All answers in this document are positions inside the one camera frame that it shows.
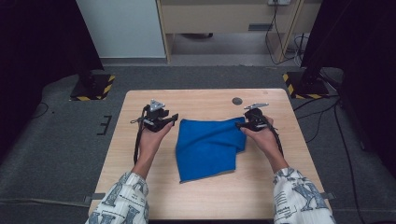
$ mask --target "wall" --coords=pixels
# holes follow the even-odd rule
[[[155,0],[77,0],[101,58],[165,58]]]

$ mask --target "white patterned shirt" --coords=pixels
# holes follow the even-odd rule
[[[299,171],[285,168],[274,178],[275,224],[334,224],[315,185]],[[149,223],[149,188],[135,173],[125,173],[91,213],[86,224]]]

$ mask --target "blue cloth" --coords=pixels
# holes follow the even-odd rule
[[[176,145],[180,182],[235,170],[236,153],[245,150],[247,139],[236,122],[245,122],[245,118],[180,122]]]

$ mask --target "wooden desk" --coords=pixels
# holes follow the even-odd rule
[[[168,62],[174,34],[247,33],[251,25],[267,31],[275,7],[265,0],[156,0]],[[321,0],[291,0],[278,6],[276,27],[268,32],[269,46],[278,61],[286,54],[293,34],[310,33]]]
[[[232,99],[239,97],[241,105]],[[155,99],[181,119],[226,120],[241,117],[244,106],[269,103],[262,112],[275,120],[285,158],[323,191],[316,168],[284,90],[129,91],[99,178],[96,193],[107,192],[133,166],[137,119]],[[248,138],[236,157],[236,170],[226,175],[179,184],[175,157],[179,121],[165,136],[148,174],[150,219],[268,219],[273,218],[273,173],[255,143]],[[99,203],[93,201],[90,212]]]

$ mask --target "gray carpet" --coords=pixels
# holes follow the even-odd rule
[[[71,102],[78,77],[48,85],[37,111],[0,167],[0,198],[35,198],[82,203],[92,195],[101,172],[125,93],[129,90],[282,88],[291,67],[107,67],[116,79],[103,101]],[[296,111],[297,118],[336,101],[317,100]],[[290,99],[293,107],[308,100]],[[346,112],[337,106],[366,223],[396,220],[396,180],[373,152],[362,151]],[[106,135],[101,123],[112,116]],[[319,114],[299,119],[305,140],[315,136]],[[318,136],[308,143],[323,187],[332,191],[338,223],[361,223],[354,203],[346,151],[333,110],[323,113]],[[0,204],[0,223],[83,223],[88,208],[34,203]],[[263,223],[234,221],[232,223]]]

